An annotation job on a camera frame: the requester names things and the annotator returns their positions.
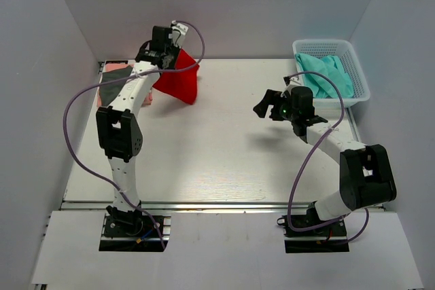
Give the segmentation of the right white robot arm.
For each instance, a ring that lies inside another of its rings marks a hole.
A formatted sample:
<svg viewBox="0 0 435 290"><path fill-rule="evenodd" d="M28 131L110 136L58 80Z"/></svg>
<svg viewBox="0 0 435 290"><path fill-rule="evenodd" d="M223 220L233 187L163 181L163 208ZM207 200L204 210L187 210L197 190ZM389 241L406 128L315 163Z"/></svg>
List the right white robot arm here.
<svg viewBox="0 0 435 290"><path fill-rule="evenodd" d="M312 146L309 154L320 150L339 165L338 191L312 202L301 226L290 224L298 232L321 235L332 221L368 206L391 202L397 189L386 148L366 145L347 138L327 119L315 112L313 93L308 87L295 86L280 92L267 90L253 108L260 117L289 121L294 134Z"/></svg>

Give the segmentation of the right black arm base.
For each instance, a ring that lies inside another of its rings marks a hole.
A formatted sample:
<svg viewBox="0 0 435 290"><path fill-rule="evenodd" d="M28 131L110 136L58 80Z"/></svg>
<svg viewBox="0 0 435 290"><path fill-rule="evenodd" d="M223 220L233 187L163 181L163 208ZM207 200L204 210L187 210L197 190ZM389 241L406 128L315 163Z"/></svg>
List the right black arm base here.
<svg viewBox="0 0 435 290"><path fill-rule="evenodd" d="M283 228L287 254L349 252L343 218L319 227L324 222L319 220L315 209L308 209L305 214L291 215L290 222L287 215L277 219L277 225Z"/></svg>

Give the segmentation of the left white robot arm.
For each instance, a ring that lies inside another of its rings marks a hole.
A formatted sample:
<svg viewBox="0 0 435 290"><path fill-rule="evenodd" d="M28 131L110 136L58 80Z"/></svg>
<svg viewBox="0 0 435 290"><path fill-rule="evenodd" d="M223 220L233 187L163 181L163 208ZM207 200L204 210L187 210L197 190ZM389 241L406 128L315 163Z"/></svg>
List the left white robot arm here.
<svg viewBox="0 0 435 290"><path fill-rule="evenodd" d="M173 21L170 27L155 26L152 39L142 46L130 67L131 72L118 95L97 110L99 145L111 166L113 182L118 187L108 213L121 217L120 227L130 235L143 229L143 217L136 214L140 205L136 187L135 161L141 151L143 136L136 115L161 74L155 69L173 69L188 27Z"/></svg>

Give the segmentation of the red t-shirt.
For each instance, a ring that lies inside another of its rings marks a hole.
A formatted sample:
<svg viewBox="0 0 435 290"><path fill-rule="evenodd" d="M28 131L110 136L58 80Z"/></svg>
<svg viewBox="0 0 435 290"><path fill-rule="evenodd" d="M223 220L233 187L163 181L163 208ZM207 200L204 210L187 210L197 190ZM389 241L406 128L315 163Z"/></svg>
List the red t-shirt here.
<svg viewBox="0 0 435 290"><path fill-rule="evenodd" d="M175 68L180 70L192 65L191 69L181 73L163 73L153 88L185 104L193 105L198 94L197 76L199 65L185 50L181 50Z"/></svg>

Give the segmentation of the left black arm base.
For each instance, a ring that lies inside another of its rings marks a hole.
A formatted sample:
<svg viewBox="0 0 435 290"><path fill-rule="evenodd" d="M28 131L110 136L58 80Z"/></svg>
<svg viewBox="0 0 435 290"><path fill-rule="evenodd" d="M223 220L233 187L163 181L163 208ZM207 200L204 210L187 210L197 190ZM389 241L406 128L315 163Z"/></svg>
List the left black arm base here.
<svg viewBox="0 0 435 290"><path fill-rule="evenodd" d="M100 252L163 252L169 242L171 218L108 206L99 243Z"/></svg>

